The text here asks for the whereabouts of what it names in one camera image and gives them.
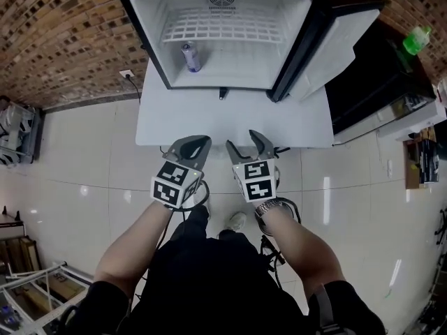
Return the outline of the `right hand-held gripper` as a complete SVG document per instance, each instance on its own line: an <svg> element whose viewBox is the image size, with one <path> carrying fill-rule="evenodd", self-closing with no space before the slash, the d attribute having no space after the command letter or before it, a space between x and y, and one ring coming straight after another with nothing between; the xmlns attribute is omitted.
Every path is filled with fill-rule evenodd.
<svg viewBox="0 0 447 335"><path fill-rule="evenodd" d="M262 133L249 130L254 142L258 160L252 161L250 156L243 156L238 148L226 141L226 149L233 164L233 174L242 196L246 202L261 202L276 197L276 167L274 161L274 145Z"/></svg>

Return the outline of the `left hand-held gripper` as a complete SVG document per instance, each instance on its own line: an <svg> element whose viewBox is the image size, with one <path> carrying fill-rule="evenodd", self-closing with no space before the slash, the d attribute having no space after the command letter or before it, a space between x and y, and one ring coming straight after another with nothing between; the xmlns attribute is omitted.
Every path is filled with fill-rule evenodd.
<svg viewBox="0 0 447 335"><path fill-rule="evenodd" d="M211 146L207 135L191 135L175 141L163 154L161 169L152 177L152 199L167 208L183 207L200 185Z"/></svg>

